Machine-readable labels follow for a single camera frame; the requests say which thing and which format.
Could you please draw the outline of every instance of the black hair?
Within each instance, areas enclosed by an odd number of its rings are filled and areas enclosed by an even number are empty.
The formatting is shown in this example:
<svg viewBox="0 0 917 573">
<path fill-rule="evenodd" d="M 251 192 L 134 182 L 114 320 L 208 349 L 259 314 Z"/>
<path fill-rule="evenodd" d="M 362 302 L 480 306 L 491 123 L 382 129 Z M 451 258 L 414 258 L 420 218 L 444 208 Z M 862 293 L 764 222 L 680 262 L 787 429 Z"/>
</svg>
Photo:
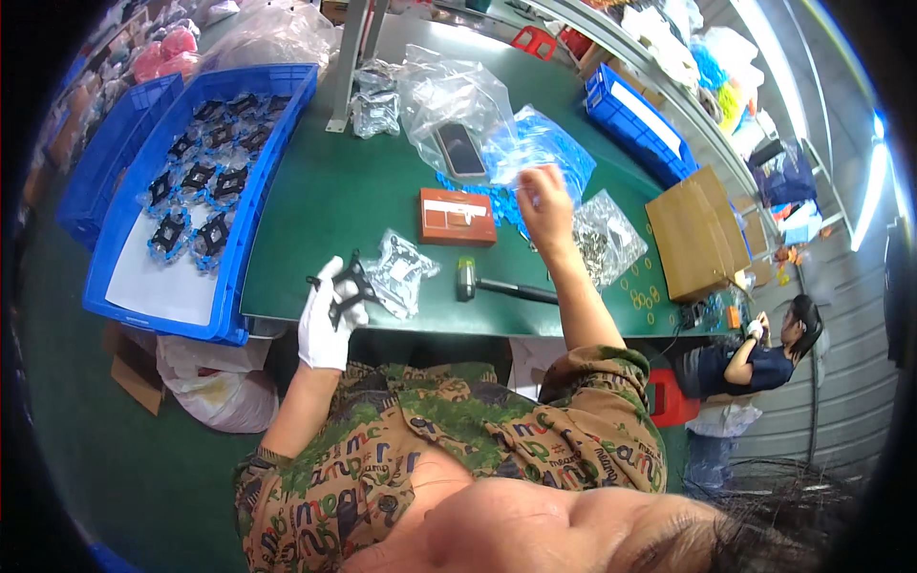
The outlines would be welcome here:
<svg viewBox="0 0 917 573">
<path fill-rule="evenodd" d="M 803 462 L 749 460 L 766 475 L 741 493 L 704 501 L 724 512 L 708 573 L 814 573 L 856 518 L 862 481 L 833 479 Z"/>
<path fill-rule="evenodd" d="M 790 346 L 790 353 L 798 362 L 815 346 L 815 341 L 822 335 L 824 325 L 822 316 L 818 313 L 818 306 L 812 302 L 808 294 L 800 294 L 794 298 L 790 303 L 790 312 L 796 321 L 802 321 L 803 324 L 802 336 Z"/>
</svg>

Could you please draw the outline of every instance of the orange box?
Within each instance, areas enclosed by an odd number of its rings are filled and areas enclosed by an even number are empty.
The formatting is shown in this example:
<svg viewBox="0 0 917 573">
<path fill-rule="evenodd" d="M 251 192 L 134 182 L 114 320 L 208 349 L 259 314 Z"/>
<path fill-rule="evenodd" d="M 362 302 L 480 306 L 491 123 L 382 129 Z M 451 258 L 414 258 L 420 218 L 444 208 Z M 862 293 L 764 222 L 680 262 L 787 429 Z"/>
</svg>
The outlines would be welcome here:
<svg viewBox="0 0 917 573">
<path fill-rule="evenodd" d="M 726 326 L 729 328 L 738 328 L 742 325 L 739 321 L 739 309 L 737 306 L 726 307 Z"/>
<path fill-rule="evenodd" d="M 489 247 L 497 242 L 491 198 L 445 189 L 420 190 L 420 242 Z"/>
</svg>

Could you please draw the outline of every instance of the navy t-shirt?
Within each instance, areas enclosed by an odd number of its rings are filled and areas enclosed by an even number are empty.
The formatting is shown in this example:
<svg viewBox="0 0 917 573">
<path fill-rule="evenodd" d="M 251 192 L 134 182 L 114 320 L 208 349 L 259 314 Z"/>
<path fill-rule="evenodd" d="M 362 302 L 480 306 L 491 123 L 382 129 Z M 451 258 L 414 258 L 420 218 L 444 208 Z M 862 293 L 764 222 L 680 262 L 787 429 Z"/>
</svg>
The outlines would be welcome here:
<svg viewBox="0 0 917 573">
<path fill-rule="evenodd" d="M 707 347 L 698 359 L 698 382 L 703 396 L 732 394 L 741 396 L 763 390 L 774 390 L 786 384 L 793 374 L 793 363 L 783 355 L 783 347 L 765 348 L 755 345 L 748 355 L 751 364 L 751 383 L 730 384 L 724 378 L 726 367 L 735 351 L 728 347 Z"/>
</svg>

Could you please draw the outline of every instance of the patterned shirt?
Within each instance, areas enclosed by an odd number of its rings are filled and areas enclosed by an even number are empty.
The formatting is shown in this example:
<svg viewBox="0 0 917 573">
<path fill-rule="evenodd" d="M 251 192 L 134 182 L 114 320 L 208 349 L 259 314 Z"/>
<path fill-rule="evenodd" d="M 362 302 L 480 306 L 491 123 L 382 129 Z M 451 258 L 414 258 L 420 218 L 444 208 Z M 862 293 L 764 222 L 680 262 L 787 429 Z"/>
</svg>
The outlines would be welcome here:
<svg viewBox="0 0 917 573">
<path fill-rule="evenodd" d="M 237 467 L 249 569 L 332 570 L 384 539 L 414 500 L 414 463 L 433 445 L 474 479 L 662 492 L 666 455 L 646 411 L 648 375 L 634 350 L 578 348 L 550 368 L 536 403 L 497 384 L 487 364 L 349 365 L 303 453 L 259 448 Z"/>
</svg>

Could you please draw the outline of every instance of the woman in navy shirt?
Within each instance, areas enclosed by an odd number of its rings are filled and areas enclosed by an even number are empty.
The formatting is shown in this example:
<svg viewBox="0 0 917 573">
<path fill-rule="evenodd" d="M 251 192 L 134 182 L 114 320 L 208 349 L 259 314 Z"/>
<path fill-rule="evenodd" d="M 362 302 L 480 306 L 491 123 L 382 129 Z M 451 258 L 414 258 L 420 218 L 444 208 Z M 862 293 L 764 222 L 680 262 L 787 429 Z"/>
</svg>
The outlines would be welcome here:
<svg viewBox="0 0 917 573">
<path fill-rule="evenodd" d="M 695 348 L 675 360 L 675 376 L 686 397 L 741 396 L 779 388 L 790 380 L 796 365 L 823 330 L 818 307 L 805 294 L 793 299 L 783 317 L 782 346 L 770 345 L 768 316 L 761 313 L 757 320 L 763 326 L 763 333 L 752 331 L 738 349 Z"/>
</svg>

